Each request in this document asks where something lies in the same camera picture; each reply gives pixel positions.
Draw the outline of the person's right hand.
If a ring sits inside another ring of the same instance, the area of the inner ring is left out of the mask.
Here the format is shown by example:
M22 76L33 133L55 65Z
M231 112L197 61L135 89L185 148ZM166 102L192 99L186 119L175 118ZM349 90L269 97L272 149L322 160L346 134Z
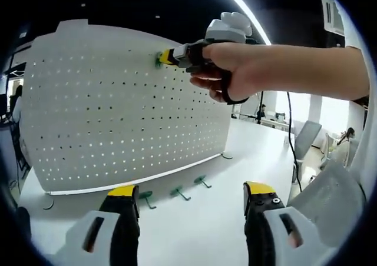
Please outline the person's right hand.
M260 71L254 60L258 45L224 42L203 48L203 57L215 69L192 74L190 83L209 91L217 102L239 102L261 91Z

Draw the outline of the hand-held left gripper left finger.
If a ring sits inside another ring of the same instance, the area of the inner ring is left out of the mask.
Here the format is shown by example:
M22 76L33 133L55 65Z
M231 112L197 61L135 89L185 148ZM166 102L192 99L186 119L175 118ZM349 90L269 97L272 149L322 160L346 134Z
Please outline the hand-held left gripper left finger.
M66 233L56 265L137 265L138 186L111 190L98 210L85 214Z

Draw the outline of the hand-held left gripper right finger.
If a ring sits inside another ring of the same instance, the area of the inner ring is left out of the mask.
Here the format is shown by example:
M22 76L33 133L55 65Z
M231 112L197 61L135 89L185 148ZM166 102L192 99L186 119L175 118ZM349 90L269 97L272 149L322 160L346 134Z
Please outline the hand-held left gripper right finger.
M272 187L246 181L243 192L249 265L318 265L334 250L321 241L315 224L285 207Z

